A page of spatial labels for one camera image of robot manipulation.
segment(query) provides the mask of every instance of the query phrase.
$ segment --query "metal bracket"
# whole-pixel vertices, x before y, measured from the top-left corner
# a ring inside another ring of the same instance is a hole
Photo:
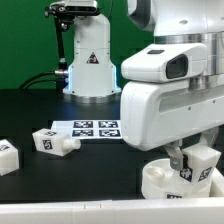
[[[184,155],[180,150],[182,139],[165,145],[165,149],[170,156],[170,166],[172,169],[180,171],[184,167]]]
[[[218,127],[202,132],[199,144],[212,147],[218,136],[218,132]],[[187,166],[187,157],[182,154],[180,146],[182,146],[182,140],[171,142],[164,146],[170,156],[170,166],[176,171],[180,171]]]
[[[218,133],[219,133],[218,127],[215,127],[215,128],[212,128],[212,129],[202,132],[201,138],[199,140],[199,144],[212,147],[215,143]]]

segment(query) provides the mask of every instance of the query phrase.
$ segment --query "black tabletop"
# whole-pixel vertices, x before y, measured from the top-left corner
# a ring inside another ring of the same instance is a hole
[[[0,90],[0,139],[19,151],[20,169],[0,177],[0,203],[138,199],[146,163],[167,158],[163,148],[142,152],[123,140],[82,140],[64,157],[38,152],[32,133],[55,120],[119,120],[120,102],[78,104],[54,90]],[[222,150],[224,129],[216,141]],[[198,136],[186,139],[193,144]],[[223,156],[218,168],[223,171]]]

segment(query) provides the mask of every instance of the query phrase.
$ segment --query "green backdrop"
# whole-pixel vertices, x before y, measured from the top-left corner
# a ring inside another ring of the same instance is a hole
[[[26,79],[57,69],[58,55],[53,17],[44,17],[52,0],[8,0],[0,6],[0,89],[16,89]],[[111,0],[98,0],[108,16]],[[111,22],[111,60],[118,68],[118,84],[124,59],[152,42],[152,34],[135,27],[126,15],[126,0],[114,0]],[[66,59],[73,60],[73,30],[64,33]],[[54,88],[45,83],[33,88]]]

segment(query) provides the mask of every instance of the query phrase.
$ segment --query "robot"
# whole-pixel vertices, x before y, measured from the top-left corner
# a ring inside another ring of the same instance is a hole
[[[130,19],[154,31],[149,45],[122,64],[124,140],[140,150],[165,146],[170,160],[143,170],[146,198],[208,197],[224,124],[224,2],[128,0]],[[182,139],[201,134],[181,150]]]
[[[171,156],[143,170],[143,195],[151,199],[0,205],[1,223],[223,223],[224,178],[212,145],[224,123],[224,2],[128,0],[128,6],[136,25],[154,31],[155,43],[122,65],[132,80],[121,97],[122,135],[141,150],[164,145]],[[199,143],[181,151],[181,140],[196,133]],[[215,192],[208,198],[211,178]]]
[[[119,98],[116,67],[110,60],[110,23],[100,14],[97,1],[65,0],[47,7],[45,15],[54,16],[58,41],[59,70],[66,76],[66,99],[81,103],[104,103]],[[62,32],[74,26],[74,61],[68,67]]]

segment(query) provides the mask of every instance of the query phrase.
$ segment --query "cube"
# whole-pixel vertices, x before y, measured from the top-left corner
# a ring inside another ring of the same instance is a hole
[[[183,149],[183,154],[188,156],[188,166],[193,172],[191,182],[208,184],[221,153],[206,145],[196,144]]]
[[[19,169],[18,150],[6,139],[0,141],[0,175]]]
[[[33,133],[37,151],[65,156],[74,149],[79,149],[81,142],[78,138],[70,138],[68,133],[41,129]]]

